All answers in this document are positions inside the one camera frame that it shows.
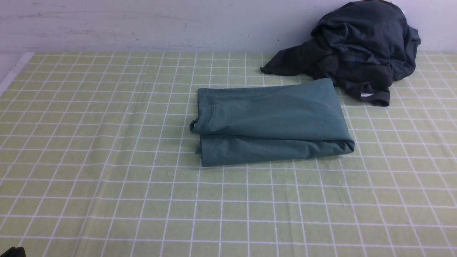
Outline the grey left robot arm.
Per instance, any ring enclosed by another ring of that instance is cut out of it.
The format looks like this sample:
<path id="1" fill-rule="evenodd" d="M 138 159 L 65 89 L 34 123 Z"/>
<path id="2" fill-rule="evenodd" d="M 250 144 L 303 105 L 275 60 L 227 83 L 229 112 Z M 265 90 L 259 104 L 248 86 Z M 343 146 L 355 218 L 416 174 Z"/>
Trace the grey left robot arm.
<path id="1" fill-rule="evenodd" d="M 0 257 L 27 257 L 24 247 L 10 247 L 6 252 L 2 253 Z"/>

